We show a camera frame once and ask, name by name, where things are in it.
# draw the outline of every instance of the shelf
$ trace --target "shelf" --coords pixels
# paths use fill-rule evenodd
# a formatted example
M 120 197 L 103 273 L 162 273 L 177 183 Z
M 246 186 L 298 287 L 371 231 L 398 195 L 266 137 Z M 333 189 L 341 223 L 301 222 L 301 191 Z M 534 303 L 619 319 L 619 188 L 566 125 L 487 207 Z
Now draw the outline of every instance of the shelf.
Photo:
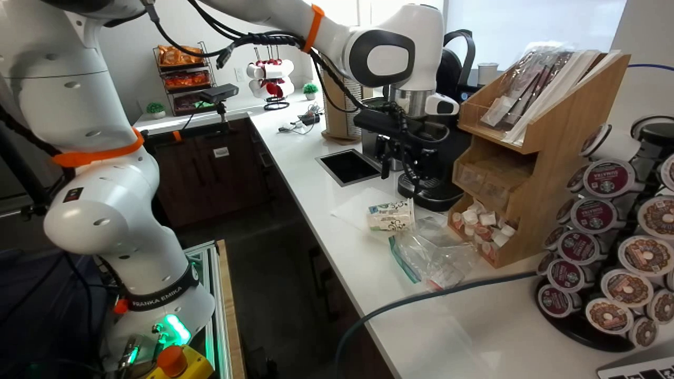
M 452 183 L 508 222 L 515 222 L 520 188 L 530 180 L 534 155 L 517 155 L 473 138 L 455 162 Z
M 616 55 L 611 57 L 611 63 L 602 66 L 598 73 L 587 73 L 581 85 L 572 87 L 572 91 L 548 107 L 548 112 L 529 123 L 522 146 L 502 142 L 504 131 L 479 123 L 490 103 L 504 93 L 508 72 L 461 106 L 459 129 L 517 153 L 541 151 L 550 138 L 562 142 L 569 137 L 565 129 L 575 123 L 575 116 L 582 116 L 586 125 L 599 127 L 605 123 L 627 61 L 627 55 Z
M 177 72 L 209 72 L 209 63 L 194 63 L 194 66 L 158 66 L 162 73 L 177 73 Z
M 502 142 L 504 131 L 479 123 L 488 106 L 502 94 L 508 73 L 471 94 L 459 114 L 459 129 L 471 132 L 471 146 L 455 161 L 452 183 L 497 213 L 517 231 L 490 257 L 495 268 L 541 252 L 556 225 L 556 211 L 569 197 L 566 181 L 582 166 L 581 146 L 608 118 L 627 67 L 627 55 L 605 55 L 566 97 L 534 116 L 522 146 Z
M 177 94 L 177 93 L 195 93 L 195 91 L 204 91 L 211 88 L 211 85 L 200 85 L 200 87 L 182 87 L 182 88 L 166 88 L 169 94 Z

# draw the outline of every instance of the light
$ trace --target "light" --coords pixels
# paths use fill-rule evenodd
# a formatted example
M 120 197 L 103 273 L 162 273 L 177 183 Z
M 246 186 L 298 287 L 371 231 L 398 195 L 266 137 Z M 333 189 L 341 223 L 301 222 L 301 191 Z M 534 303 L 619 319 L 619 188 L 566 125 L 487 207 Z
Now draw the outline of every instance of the light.
M 141 349 L 139 349 L 139 347 L 133 347 L 131 353 L 129 353 L 129 359 L 126 359 L 126 362 L 129 362 L 129 365 L 135 365 L 135 360 L 139 360 L 139 353 L 141 353 Z
M 162 349 L 169 346 L 188 346 L 191 339 L 191 333 L 175 313 L 169 313 L 166 319 L 162 319 L 156 325 L 156 331 L 158 331 L 158 343 Z

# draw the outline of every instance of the floor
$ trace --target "floor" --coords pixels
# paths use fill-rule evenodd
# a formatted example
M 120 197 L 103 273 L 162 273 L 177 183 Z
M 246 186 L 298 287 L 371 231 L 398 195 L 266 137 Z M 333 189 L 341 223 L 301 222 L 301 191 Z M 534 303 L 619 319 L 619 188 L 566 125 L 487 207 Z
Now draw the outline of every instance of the floor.
M 225 239 L 238 326 L 251 377 L 331 377 L 336 334 L 316 296 L 296 208 L 258 207 L 218 223 L 180 229 L 184 247 Z

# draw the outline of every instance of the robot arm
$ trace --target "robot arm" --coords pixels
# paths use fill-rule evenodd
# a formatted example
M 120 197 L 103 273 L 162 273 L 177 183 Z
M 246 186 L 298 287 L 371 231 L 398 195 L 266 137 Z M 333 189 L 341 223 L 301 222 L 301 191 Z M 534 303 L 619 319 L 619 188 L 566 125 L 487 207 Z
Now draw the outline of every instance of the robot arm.
M 101 257 L 123 287 L 131 305 L 107 333 L 111 356 L 129 341 L 151 346 L 166 316 L 194 334 L 215 309 L 213 296 L 191 279 L 179 240 L 151 215 L 158 165 L 137 144 L 97 46 L 101 25 L 137 17 L 145 3 L 4 0 L 0 7 L 0 106 L 5 114 L 61 151 L 126 151 L 75 166 L 75 180 L 43 216 L 43 231 L 56 247 Z M 303 37 L 314 24 L 314 8 L 301 0 L 204 3 Z M 415 118 L 427 114 L 434 100 L 439 25 L 439 13 L 430 7 L 403 7 L 376 29 L 348 29 L 324 17 L 314 46 L 364 87 L 395 85 L 395 103 Z
M 252 24 L 308 35 L 316 7 L 303 0 L 202 0 L 213 8 Z M 436 88 L 442 53 L 442 18 L 431 7 L 407 4 L 374 29 L 350 29 L 322 17 L 316 49 L 364 87 L 399 85 L 401 91 Z

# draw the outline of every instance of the white counter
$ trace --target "white counter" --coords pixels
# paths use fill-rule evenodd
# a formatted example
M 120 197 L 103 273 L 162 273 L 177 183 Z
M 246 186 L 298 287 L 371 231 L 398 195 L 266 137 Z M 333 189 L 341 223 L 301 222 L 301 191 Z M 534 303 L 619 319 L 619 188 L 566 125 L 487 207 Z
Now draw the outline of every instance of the white counter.
M 278 132 L 304 112 L 251 114 L 262 144 L 280 166 L 324 255 L 360 313 L 420 291 L 388 250 L 385 235 L 364 225 L 364 207 L 398 197 L 394 174 L 338 188 L 318 165 L 320 155 L 352 149 L 320 137 Z M 504 270 L 479 264 L 475 276 L 530 270 L 529 260 Z M 374 319 L 368 331 L 394 374 L 403 379 L 592 379 L 595 369 L 625 353 L 582 347 L 551 328 L 530 296 L 532 280 L 473 288 L 412 303 Z

